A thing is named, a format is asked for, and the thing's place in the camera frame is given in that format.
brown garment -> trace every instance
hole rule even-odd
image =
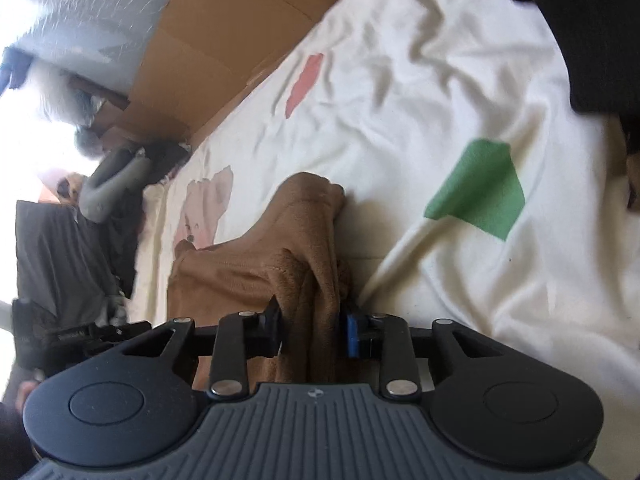
[[[275,295],[285,339],[274,359],[254,358],[251,384],[259,381],[327,383],[335,379],[340,296],[348,272],[335,255],[334,218],[344,190],[310,173],[289,177],[242,237],[195,250],[184,240],[168,284],[168,317],[217,324],[239,312],[261,312]],[[203,388],[210,358],[201,360],[194,388]]]

cardboard box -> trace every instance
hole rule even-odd
[[[248,94],[336,1],[171,0],[129,94],[131,112],[143,110],[136,119],[144,115],[146,130],[158,112],[190,136]]]

white blanket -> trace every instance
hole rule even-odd
[[[347,192],[336,244],[365,308],[414,326],[450,317],[582,378],[606,412],[592,463],[631,479],[640,219],[618,122],[575,114],[568,96],[531,4],[341,0],[168,189],[154,276],[140,277],[155,301],[136,312],[166,317],[175,232],[198,229],[182,211],[191,182],[232,172],[230,195],[211,198],[228,200],[219,243],[289,175],[321,174]]]

clear plastic sheet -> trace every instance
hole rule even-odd
[[[0,0],[14,2],[0,14],[22,20],[18,48],[127,94],[168,1]]]

green patch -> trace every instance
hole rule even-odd
[[[509,150],[505,142],[470,142],[429,202],[425,218],[453,216],[506,240],[524,208],[524,193]]]

